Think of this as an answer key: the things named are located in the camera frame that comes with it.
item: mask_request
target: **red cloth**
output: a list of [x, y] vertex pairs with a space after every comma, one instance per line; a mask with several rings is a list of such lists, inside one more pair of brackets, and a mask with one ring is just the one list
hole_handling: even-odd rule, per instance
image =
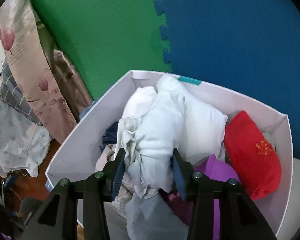
[[245, 111], [226, 125], [224, 144], [232, 166], [252, 200], [278, 189], [281, 180], [279, 158]]

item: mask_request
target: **white towel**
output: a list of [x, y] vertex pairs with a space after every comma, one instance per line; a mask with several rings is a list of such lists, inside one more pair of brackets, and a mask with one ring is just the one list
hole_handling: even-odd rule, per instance
[[126, 171], [140, 198], [151, 198], [159, 188], [171, 191], [170, 159], [184, 129], [184, 112], [184, 96], [163, 91], [158, 93], [140, 125], [140, 118], [120, 119], [115, 155], [119, 147], [124, 147]]
[[170, 74], [165, 74], [159, 79], [157, 90], [158, 93], [178, 91], [185, 96], [186, 128], [179, 146], [181, 157], [192, 165], [211, 154], [218, 158], [228, 117], [194, 97]]
[[146, 114], [157, 96], [154, 87], [137, 88], [133, 95], [129, 98], [122, 118], [125, 117], [141, 117]]

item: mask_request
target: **green foam mat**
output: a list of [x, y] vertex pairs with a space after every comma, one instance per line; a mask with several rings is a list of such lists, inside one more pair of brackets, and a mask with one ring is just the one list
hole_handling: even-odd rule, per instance
[[92, 97], [130, 69], [171, 72], [163, 62], [153, 0], [31, 0], [61, 50], [74, 62]]

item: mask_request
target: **teal tape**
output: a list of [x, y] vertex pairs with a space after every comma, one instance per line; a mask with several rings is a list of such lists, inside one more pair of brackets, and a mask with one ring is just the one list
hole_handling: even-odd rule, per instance
[[181, 82], [187, 82], [187, 83], [194, 84], [197, 86], [199, 86], [202, 82], [201, 80], [197, 80], [194, 78], [188, 78], [188, 77], [179, 77], [178, 80]]

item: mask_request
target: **gray plaid fabric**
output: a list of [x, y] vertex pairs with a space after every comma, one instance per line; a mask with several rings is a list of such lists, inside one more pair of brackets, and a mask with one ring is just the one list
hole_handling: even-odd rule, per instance
[[28, 102], [25, 100], [16, 81], [14, 80], [7, 61], [2, 64], [2, 78], [3, 82], [0, 87], [0, 98], [2, 102], [13, 107], [35, 124], [42, 126], [42, 123], [34, 114], [32, 108], [30, 108]]

